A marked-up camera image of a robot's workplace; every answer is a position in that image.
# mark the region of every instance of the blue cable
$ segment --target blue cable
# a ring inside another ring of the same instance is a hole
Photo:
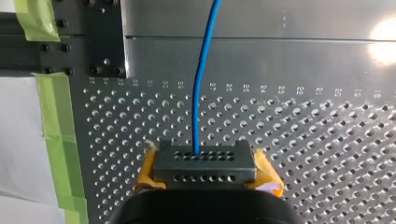
[[[204,77],[207,53],[210,48],[213,30],[215,28],[216,17],[218,16],[221,0],[214,0],[210,9],[209,19],[207,21],[204,42],[201,46],[201,54],[197,71],[195,73],[194,87],[192,93],[192,147],[195,156],[200,154],[200,127],[199,127],[199,103],[201,98],[201,85]]]

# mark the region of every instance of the green tape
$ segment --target green tape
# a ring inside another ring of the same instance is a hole
[[[61,41],[51,0],[15,0],[15,9],[27,40]]]
[[[34,74],[40,95],[44,136],[58,205],[65,209],[66,223],[88,223],[82,185],[68,76]]]

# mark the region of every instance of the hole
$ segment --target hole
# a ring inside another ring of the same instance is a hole
[[[247,112],[248,111],[248,106],[247,105],[242,105],[241,106],[241,111],[242,112]]]
[[[179,175],[174,175],[174,181],[175,181],[175,182],[180,181],[180,176],[179,176]]]
[[[263,105],[259,106],[259,108],[257,108],[257,111],[262,114],[265,111],[265,107]]]
[[[233,182],[235,182],[236,177],[234,175],[229,175],[227,180],[228,180],[228,182],[232,182],[233,183]]]
[[[224,182],[224,181],[226,181],[225,175],[219,176],[219,182]]]
[[[215,182],[216,181],[216,176],[215,175],[210,176],[209,177],[209,181],[210,182]]]

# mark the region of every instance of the gray metal block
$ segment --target gray metal block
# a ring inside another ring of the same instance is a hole
[[[168,189],[243,189],[256,178],[256,166],[248,141],[234,146],[201,146],[192,155],[192,146],[172,146],[163,141],[154,164],[155,181]]]

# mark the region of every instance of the screw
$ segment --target screw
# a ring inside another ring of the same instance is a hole
[[[52,70],[51,67],[45,67],[45,68],[44,68],[44,73],[45,73],[45,74],[50,74],[50,73],[53,73],[53,70]]]
[[[67,74],[68,76],[73,75],[73,69],[70,67],[67,67],[64,69],[64,73]]]
[[[108,0],[107,2],[113,7],[119,4],[119,0]]]
[[[99,66],[91,66],[91,72],[94,74],[100,74],[102,73],[102,68]]]
[[[118,67],[114,69],[114,74],[116,74],[117,76],[121,75],[123,73],[123,68]]]
[[[65,28],[67,26],[67,21],[65,20],[58,20],[56,22],[56,24],[58,25],[59,28]]]
[[[86,7],[92,7],[93,4],[95,4],[95,1],[94,1],[94,0],[83,0],[83,1],[82,1],[82,4],[83,4],[84,6],[86,6]]]
[[[69,52],[70,51],[70,45],[68,45],[68,44],[62,44],[61,45],[61,51],[63,51],[63,52]]]
[[[46,45],[46,44],[43,44],[43,45],[40,46],[40,49],[43,52],[48,52],[48,51],[50,51],[50,46]]]

